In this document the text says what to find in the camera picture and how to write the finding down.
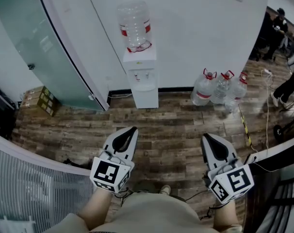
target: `water bottle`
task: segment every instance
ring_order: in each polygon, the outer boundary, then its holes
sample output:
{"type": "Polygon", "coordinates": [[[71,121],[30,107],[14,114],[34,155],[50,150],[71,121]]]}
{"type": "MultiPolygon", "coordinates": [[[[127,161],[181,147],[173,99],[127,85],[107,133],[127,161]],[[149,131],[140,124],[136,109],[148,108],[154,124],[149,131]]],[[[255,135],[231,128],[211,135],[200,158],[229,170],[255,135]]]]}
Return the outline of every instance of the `water bottle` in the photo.
{"type": "Polygon", "coordinates": [[[151,46],[149,12],[144,1],[128,1],[119,5],[117,16],[129,52],[143,51],[151,46]]]}
{"type": "Polygon", "coordinates": [[[216,76],[217,72],[211,73],[208,72],[206,68],[204,69],[203,75],[198,77],[195,82],[194,89],[191,93],[191,101],[194,105],[204,106],[210,101],[214,88],[213,79],[215,79],[216,76]]]}
{"type": "Polygon", "coordinates": [[[234,112],[247,91],[247,74],[241,72],[240,78],[232,82],[229,92],[225,98],[225,108],[229,112],[234,112]]]}
{"type": "Polygon", "coordinates": [[[215,90],[211,96],[211,102],[216,104],[223,104],[227,91],[230,87],[231,78],[234,76],[230,70],[225,74],[221,73],[218,80],[216,81],[215,90]]]}

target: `frosted glass door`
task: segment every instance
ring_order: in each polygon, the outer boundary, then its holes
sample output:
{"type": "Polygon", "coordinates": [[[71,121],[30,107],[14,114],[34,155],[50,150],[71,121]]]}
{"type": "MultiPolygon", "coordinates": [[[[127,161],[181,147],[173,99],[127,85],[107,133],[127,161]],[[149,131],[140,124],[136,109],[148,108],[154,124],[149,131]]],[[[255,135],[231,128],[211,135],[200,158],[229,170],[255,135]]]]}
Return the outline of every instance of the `frosted glass door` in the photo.
{"type": "Polygon", "coordinates": [[[58,41],[40,0],[0,0],[0,19],[16,50],[63,105],[102,111],[58,41]]]}

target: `yellow black tape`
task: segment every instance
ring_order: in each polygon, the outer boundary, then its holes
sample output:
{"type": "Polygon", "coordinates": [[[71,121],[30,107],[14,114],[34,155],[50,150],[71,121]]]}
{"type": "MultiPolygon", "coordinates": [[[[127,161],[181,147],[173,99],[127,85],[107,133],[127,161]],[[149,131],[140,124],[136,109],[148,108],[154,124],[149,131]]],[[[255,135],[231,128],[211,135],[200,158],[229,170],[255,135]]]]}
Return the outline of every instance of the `yellow black tape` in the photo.
{"type": "Polygon", "coordinates": [[[248,138],[248,143],[249,143],[250,146],[252,146],[252,141],[251,141],[251,139],[250,139],[249,132],[248,132],[248,128],[247,128],[246,123],[245,123],[244,115],[243,115],[243,113],[242,113],[241,110],[240,110],[240,113],[241,113],[242,123],[243,123],[243,125],[244,125],[244,129],[245,129],[245,133],[246,133],[247,138],[248,138]]]}

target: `wooden floor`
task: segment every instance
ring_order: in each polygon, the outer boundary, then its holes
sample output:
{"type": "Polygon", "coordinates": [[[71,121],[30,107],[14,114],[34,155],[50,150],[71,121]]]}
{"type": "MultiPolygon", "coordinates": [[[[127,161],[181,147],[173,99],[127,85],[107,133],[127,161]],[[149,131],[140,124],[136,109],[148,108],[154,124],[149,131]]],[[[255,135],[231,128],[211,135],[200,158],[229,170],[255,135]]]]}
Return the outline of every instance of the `wooden floor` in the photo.
{"type": "MultiPolygon", "coordinates": [[[[241,110],[253,146],[257,150],[266,148],[268,107],[266,85],[261,78],[263,68],[274,74],[269,93],[290,75],[285,66],[285,58],[280,55],[275,63],[248,61],[245,66],[248,91],[242,100],[241,110]]],[[[274,125],[283,126],[293,117],[294,112],[280,113],[269,100],[269,147],[277,144],[273,137],[274,125]]],[[[191,103],[189,92],[160,93],[158,109],[138,110],[132,97],[112,99],[110,109],[104,113],[63,106],[55,117],[50,118],[43,116],[40,109],[24,108],[19,111],[12,141],[59,162],[69,158],[77,164],[83,164],[98,155],[109,134],[128,126],[139,129],[133,160],[136,166],[128,185],[139,180],[154,181],[158,188],[169,184],[173,195],[185,199],[205,190],[201,179],[207,169],[200,147],[203,133],[217,134],[232,142],[242,159],[253,152],[248,145],[239,112],[228,115],[223,106],[211,103],[195,107],[191,103]]],[[[214,200],[210,192],[205,192],[188,202],[199,216],[203,216],[214,200]]],[[[119,208],[119,203],[119,200],[114,199],[108,219],[119,208]]],[[[237,211],[239,220],[243,223],[244,199],[237,200],[237,211]]],[[[202,222],[210,225],[212,220],[202,222]]]]}

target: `cardboard box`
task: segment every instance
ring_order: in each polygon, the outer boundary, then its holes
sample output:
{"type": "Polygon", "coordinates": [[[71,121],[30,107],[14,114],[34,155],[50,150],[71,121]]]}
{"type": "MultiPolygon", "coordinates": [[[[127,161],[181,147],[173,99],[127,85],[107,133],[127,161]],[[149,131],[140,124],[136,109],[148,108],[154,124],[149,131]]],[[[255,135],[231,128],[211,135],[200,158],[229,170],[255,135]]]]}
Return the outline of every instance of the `cardboard box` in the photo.
{"type": "Polygon", "coordinates": [[[21,107],[39,106],[51,117],[54,116],[59,101],[45,87],[34,88],[25,93],[21,107]]]}

